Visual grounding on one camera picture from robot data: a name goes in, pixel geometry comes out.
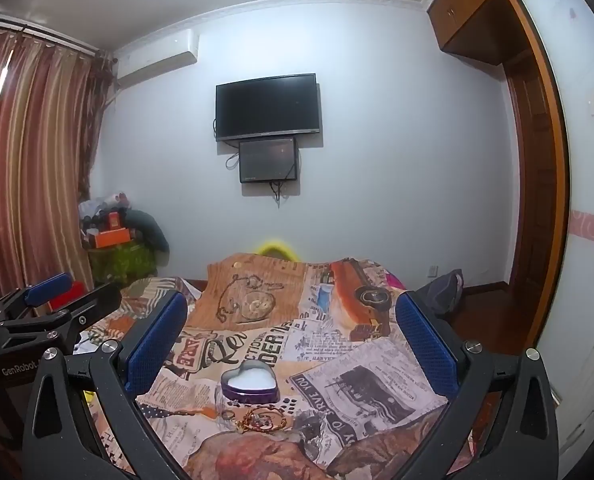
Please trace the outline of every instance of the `bedspread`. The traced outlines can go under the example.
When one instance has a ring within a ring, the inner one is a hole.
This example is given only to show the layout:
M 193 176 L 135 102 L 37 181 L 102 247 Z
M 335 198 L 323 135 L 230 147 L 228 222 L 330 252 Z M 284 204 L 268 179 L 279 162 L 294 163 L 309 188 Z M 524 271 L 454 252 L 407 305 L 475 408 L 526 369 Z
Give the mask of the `bedspread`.
M 97 344 L 121 339 L 168 290 L 184 294 L 186 324 L 137 402 L 190 477 L 390 479 L 446 405 L 394 320 L 399 280 L 369 260 L 304 264 L 256 254 L 211 264 L 208 275 L 199 299 L 181 278 L 139 280 L 89 332 Z M 246 359 L 275 372 L 280 431 L 237 428 L 254 406 L 226 399 L 219 379 Z M 96 400 L 90 409 L 110 458 L 131 471 Z M 469 440 L 452 470 L 471 458 Z

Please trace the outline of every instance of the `flat screen tv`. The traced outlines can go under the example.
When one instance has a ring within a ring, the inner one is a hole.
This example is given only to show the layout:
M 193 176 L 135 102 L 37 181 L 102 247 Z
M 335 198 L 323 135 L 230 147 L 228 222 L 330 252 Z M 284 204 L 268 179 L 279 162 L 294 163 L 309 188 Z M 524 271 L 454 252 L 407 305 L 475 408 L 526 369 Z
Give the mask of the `flat screen tv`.
M 218 141 L 319 131 L 315 74 L 219 85 L 215 103 L 215 137 Z
M 239 143 L 239 181 L 242 184 L 297 180 L 298 171 L 295 137 L 250 139 Z

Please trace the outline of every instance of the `white wall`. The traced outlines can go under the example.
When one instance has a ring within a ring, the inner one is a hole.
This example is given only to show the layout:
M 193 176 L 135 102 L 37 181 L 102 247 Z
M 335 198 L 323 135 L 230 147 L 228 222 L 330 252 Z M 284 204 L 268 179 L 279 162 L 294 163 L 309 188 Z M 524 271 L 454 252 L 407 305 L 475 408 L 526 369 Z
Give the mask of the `white wall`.
M 523 0 L 557 80 L 568 133 L 572 210 L 594 215 L 594 15 L 584 0 Z M 539 340 L 555 390 L 574 386 L 594 343 L 594 241 L 568 236 L 561 277 Z
M 123 91 L 106 111 L 93 195 L 125 191 L 171 245 L 162 274 L 205 276 L 281 238 L 311 262 L 374 259 L 409 287 L 462 267 L 505 278 L 511 181 L 504 85 L 440 52 L 425 12 L 370 4 L 269 8 L 203 23 L 199 62 Z M 322 136 L 277 208 L 239 183 L 213 138 L 215 85 L 315 72 Z

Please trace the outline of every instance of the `bracelet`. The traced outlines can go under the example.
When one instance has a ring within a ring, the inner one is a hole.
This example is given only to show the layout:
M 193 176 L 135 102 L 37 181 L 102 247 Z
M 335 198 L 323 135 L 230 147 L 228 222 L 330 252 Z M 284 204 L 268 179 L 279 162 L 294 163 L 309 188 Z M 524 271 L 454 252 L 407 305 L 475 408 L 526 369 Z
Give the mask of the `bracelet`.
M 257 413 L 258 410 L 266 410 L 264 413 Z M 278 413 L 282 420 L 279 424 L 274 425 L 273 419 L 270 417 L 271 413 Z M 237 431 L 245 433 L 246 431 L 258 431 L 260 433 L 271 433 L 273 431 L 283 430 L 286 427 L 286 417 L 283 415 L 283 410 L 274 406 L 258 406 L 248 411 L 242 420 L 238 420 L 235 425 Z

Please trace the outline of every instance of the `curtain rod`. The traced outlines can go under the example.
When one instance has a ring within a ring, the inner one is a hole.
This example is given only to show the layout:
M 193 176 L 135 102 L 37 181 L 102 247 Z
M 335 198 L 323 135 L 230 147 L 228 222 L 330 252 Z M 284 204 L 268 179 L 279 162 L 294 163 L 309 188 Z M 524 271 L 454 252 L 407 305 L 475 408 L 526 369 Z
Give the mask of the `curtain rod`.
M 8 30 L 14 30 L 16 32 L 23 31 L 30 36 L 35 36 L 41 40 L 47 40 L 51 43 L 57 43 L 61 46 L 72 48 L 73 50 L 77 50 L 89 56 L 95 56 L 100 50 L 83 41 L 78 41 L 65 34 L 60 34 L 50 28 L 42 27 L 41 25 L 36 25 L 35 23 L 27 22 L 25 20 L 12 18 L 11 16 L 0 15 L 0 28 L 7 28 Z

